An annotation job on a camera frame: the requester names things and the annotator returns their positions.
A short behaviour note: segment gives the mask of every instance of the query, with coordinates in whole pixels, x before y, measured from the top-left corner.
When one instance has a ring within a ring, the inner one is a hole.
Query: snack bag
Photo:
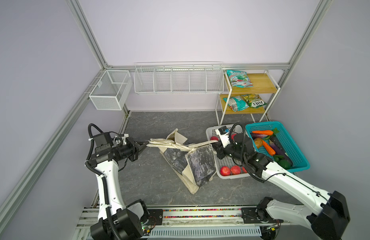
[[[242,111],[249,107],[249,105],[245,102],[241,96],[235,96],[229,98],[229,102],[227,103],[229,107],[234,111]]]
[[[249,88],[253,86],[246,72],[227,70],[226,73],[232,87]]]
[[[245,100],[250,108],[259,108],[267,104],[258,94],[250,93],[241,95],[241,97]]]

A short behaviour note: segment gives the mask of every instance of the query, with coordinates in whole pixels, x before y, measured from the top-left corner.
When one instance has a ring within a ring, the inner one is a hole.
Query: robotic arm
[[[95,127],[100,134],[92,136],[91,127]],[[129,205],[124,204],[118,172],[120,160],[137,160],[149,142],[136,142],[128,134],[117,134],[112,139],[111,132],[102,132],[94,124],[88,126],[88,132],[91,149],[85,165],[96,174],[100,197],[98,223],[91,226],[92,238],[122,240],[142,237],[141,223],[148,221],[149,211],[141,199]],[[289,173],[271,158],[255,152],[252,140],[246,140],[245,134],[235,135],[233,141],[226,127],[217,133],[221,142],[212,145],[220,159],[231,156],[240,161],[254,179],[272,182],[303,203],[296,207],[265,197],[257,205],[258,220],[268,222],[271,219],[283,219],[311,229],[323,240],[340,240],[350,222],[346,199],[342,194],[319,189]],[[92,154],[94,142],[97,147]]]

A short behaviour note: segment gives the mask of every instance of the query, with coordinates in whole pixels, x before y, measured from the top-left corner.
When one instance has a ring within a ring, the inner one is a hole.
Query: orange carrot
[[[263,146],[265,147],[266,151],[271,155],[275,155],[275,151],[274,149],[272,149],[272,147],[270,147],[264,140],[262,140],[262,144]]]
[[[252,131],[252,133],[264,134],[264,135],[268,135],[268,136],[271,136],[271,135],[274,134],[274,132],[272,130]]]

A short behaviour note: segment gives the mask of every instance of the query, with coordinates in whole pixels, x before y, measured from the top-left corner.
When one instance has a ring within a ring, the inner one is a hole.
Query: white mesh basket
[[[217,134],[216,131],[218,131],[218,129],[222,126],[226,126],[229,130],[232,128],[233,124],[228,124],[228,125],[221,125],[221,126],[215,126],[215,127],[209,127],[207,130],[206,130],[206,137],[208,140],[210,140],[210,138],[212,136],[214,137],[218,137],[219,139],[219,136]],[[242,133],[242,128],[241,126],[237,125],[234,129],[234,131],[236,133]],[[231,168],[232,166],[235,166],[235,163],[233,162],[233,159],[231,157],[224,157],[223,159],[219,159],[217,156],[216,156],[216,172],[217,172],[217,175],[222,178],[222,179],[234,179],[234,178],[240,178],[240,177],[248,177],[250,176],[248,173],[244,173],[244,171],[242,170],[242,167],[241,168],[241,174],[237,174],[237,175],[229,175],[229,176],[222,176],[221,173],[220,173],[220,170],[221,170],[221,167],[223,166],[226,166],[228,168]]]
[[[89,94],[98,110],[122,110],[132,87],[126,70],[106,70]]]
[[[138,94],[222,93],[222,65],[189,67],[136,68],[134,89]]]

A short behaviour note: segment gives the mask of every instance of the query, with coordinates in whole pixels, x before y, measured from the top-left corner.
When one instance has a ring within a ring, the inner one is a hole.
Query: teal candy bag
[[[234,111],[242,111],[249,107],[249,105],[246,103],[246,101],[241,96],[235,96],[229,98],[229,102],[227,103],[229,107]]]
[[[253,86],[246,72],[227,70],[226,73],[229,76],[232,87],[249,88]]]

